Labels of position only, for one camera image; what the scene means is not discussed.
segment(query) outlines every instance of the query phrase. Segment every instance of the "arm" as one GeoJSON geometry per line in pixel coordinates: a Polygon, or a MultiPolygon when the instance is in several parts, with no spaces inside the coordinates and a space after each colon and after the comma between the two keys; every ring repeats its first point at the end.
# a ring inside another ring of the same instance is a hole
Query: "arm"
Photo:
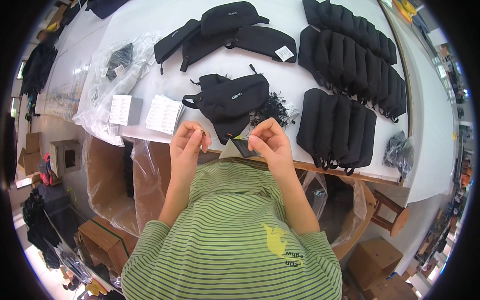
{"type": "Polygon", "coordinates": [[[280,187],[288,225],[298,235],[320,231],[315,213],[295,173],[290,141],[277,121],[270,118],[260,123],[250,134],[248,142],[250,150],[257,150],[266,159],[280,187]]]}
{"type": "Polygon", "coordinates": [[[179,126],[170,143],[172,173],[165,203],[158,217],[159,221],[172,227],[180,213],[187,207],[200,145],[202,151],[206,153],[211,143],[210,133],[197,122],[186,121],[179,126]]]}

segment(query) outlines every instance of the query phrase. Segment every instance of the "person's left hand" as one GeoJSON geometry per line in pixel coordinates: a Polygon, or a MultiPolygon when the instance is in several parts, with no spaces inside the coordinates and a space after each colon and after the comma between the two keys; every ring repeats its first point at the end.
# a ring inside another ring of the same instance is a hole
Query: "person's left hand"
{"type": "Polygon", "coordinates": [[[202,145],[202,151],[206,153],[211,144],[210,133],[199,123],[185,121],[180,124],[170,143],[172,163],[170,181],[178,180],[190,185],[195,177],[200,145],[202,145]]]}

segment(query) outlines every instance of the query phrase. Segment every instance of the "yellow cat graphic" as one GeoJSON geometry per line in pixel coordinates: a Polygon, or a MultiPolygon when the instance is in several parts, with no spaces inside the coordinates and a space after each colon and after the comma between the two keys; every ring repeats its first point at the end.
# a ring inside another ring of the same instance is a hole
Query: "yellow cat graphic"
{"type": "Polygon", "coordinates": [[[285,248],[287,246],[287,241],[283,241],[280,239],[286,233],[285,230],[282,228],[275,227],[271,229],[267,224],[262,223],[262,226],[265,228],[267,232],[267,247],[271,253],[277,255],[280,258],[286,259],[288,261],[298,261],[300,262],[300,266],[303,266],[303,261],[297,257],[285,257],[283,253],[285,253],[285,248]]]}

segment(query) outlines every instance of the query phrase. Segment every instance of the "green striped shirt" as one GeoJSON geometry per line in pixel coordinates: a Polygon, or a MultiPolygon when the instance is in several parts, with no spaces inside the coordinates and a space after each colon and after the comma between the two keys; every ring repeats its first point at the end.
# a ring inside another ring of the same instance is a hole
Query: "green striped shirt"
{"type": "Polygon", "coordinates": [[[172,228],[146,224],[122,272],[127,299],[340,299],[342,274],[324,232],[285,223],[266,164],[221,159],[196,171],[172,228]]]}

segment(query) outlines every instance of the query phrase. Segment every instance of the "wooden stool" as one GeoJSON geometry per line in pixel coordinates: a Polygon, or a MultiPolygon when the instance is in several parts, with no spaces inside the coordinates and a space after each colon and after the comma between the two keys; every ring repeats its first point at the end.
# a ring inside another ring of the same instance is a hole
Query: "wooden stool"
{"type": "Polygon", "coordinates": [[[408,220],[408,213],[410,211],[410,208],[401,207],[377,190],[373,191],[373,196],[378,201],[378,203],[375,207],[375,211],[370,221],[382,228],[387,229],[390,232],[391,237],[396,236],[402,231],[403,226],[405,226],[405,223],[408,220]],[[381,216],[378,216],[378,212],[382,205],[385,205],[386,207],[390,208],[394,213],[396,213],[395,221],[393,221],[393,223],[388,222],[381,216]]]}

